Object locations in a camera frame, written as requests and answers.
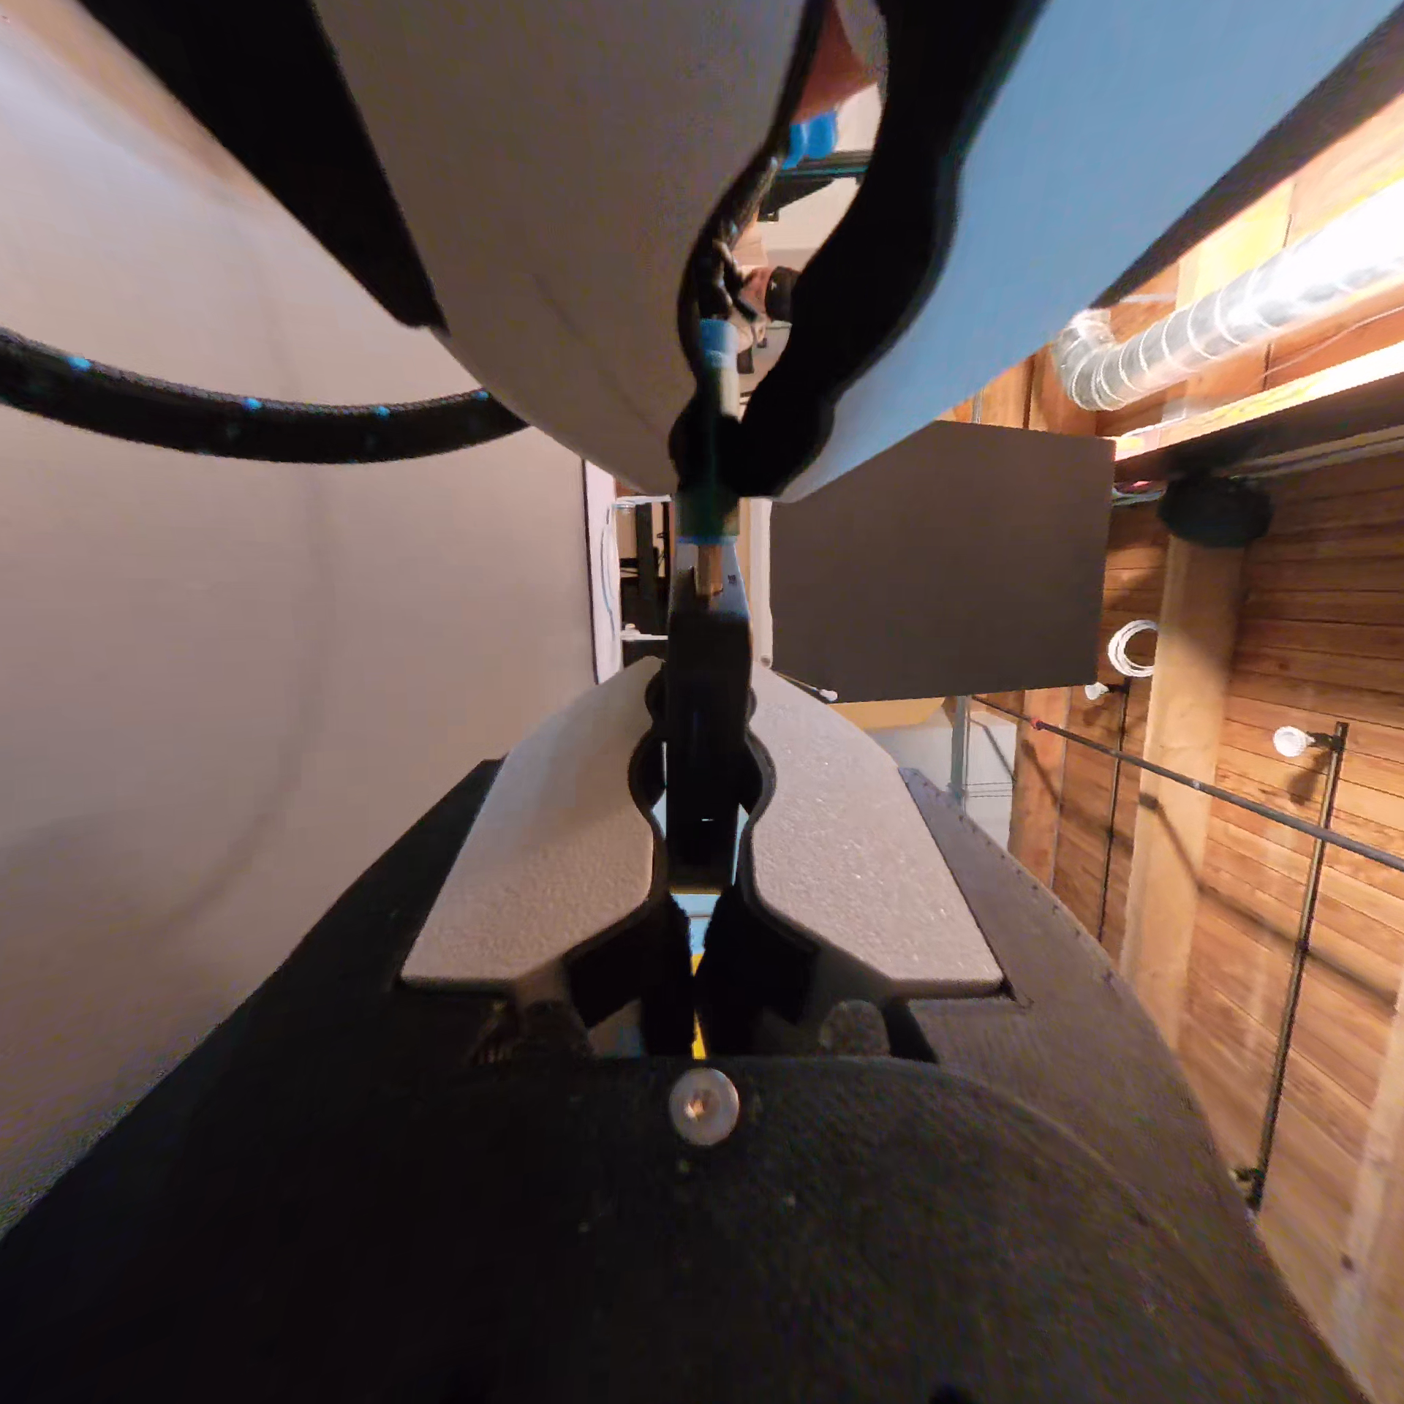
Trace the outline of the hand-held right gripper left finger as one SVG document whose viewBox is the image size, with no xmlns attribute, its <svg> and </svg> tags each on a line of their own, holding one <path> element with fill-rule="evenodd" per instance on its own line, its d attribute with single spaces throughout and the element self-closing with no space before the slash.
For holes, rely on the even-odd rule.
<svg viewBox="0 0 1404 1404">
<path fill-rule="evenodd" d="M 662 668 L 589 688 L 507 755 L 401 969 L 418 989 L 523 992 L 665 894 L 635 760 Z"/>
</svg>

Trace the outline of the black square adapter hub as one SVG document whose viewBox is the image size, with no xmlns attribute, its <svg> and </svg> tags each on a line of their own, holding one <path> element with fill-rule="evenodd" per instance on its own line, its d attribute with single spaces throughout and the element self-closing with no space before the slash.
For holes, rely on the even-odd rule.
<svg viewBox="0 0 1404 1404">
<path fill-rule="evenodd" d="M 669 619 L 664 690 L 665 843 L 684 889 L 732 884 L 742 812 L 759 793 L 749 745 L 751 623 L 742 573 L 701 598 L 679 579 Z"/>
</svg>

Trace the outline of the black HDMI cable green plug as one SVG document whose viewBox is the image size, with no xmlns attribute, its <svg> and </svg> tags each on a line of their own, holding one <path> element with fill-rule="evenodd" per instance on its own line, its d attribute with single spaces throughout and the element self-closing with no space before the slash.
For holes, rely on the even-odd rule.
<svg viewBox="0 0 1404 1404">
<path fill-rule="evenodd" d="M 741 412 L 732 324 L 742 289 L 732 245 L 777 177 L 787 138 L 757 155 L 707 220 L 684 274 L 679 340 L 694 394 L 670 432 L 677 524 L 695 546 L 695 594 L 724 588 L 724 551 L 739 533 L 737 492 L 724 481 Z M 2 334 L 4 406 L 112 439 L 251 462 L 360 466 L 403 462 L 493 442 L 527 424 L 488 391 L 415 402 L 329 406 L 199 391 Z"/>
</svg>

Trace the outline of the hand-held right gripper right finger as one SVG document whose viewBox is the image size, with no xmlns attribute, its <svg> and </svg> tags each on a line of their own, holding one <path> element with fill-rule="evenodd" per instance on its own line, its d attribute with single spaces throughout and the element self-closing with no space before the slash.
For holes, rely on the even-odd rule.
<svg viewBox="0 0 1404 1404">
<path fill-rule="evenodd" d="M 747 907 L 779 997 L 980 997 L 1005 972 L 896 760 L 767 668 L 751 676 L 761 795 L 742 842 Z"/>
</svg>

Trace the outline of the person's left hand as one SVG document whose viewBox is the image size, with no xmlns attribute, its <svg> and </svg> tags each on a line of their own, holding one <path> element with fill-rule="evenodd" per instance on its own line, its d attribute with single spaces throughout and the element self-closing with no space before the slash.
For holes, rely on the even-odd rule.
<svg viewBox="0 0 1404 1404">
<path fill-rule="evenodd" d="M 801 115 L 834 111 L 846 100 L 889 85 L 888 24 L 876 1 L 828 1 L 812 66 L 801 96 Z"/>
</svg>

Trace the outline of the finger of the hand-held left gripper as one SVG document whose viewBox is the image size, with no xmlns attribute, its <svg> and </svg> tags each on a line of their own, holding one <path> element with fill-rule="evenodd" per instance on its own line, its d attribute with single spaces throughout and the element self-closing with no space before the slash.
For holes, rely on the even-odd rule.
<svg viewBox="0 0 1404 1404">
<path fill-rule="evenodd" d="M 935 289 L 819 447 L 759 449 L 744 492 L 799 499 L 1052 340 L 1397 9 L 1046 3 L 960 163 Z"/>
<path fill-rule="evenodd" d="M 682 280 L 774 131 L 801 1 L 314 4 L 443 314 L 510 411 L 649 494 Z"/>
</svg>

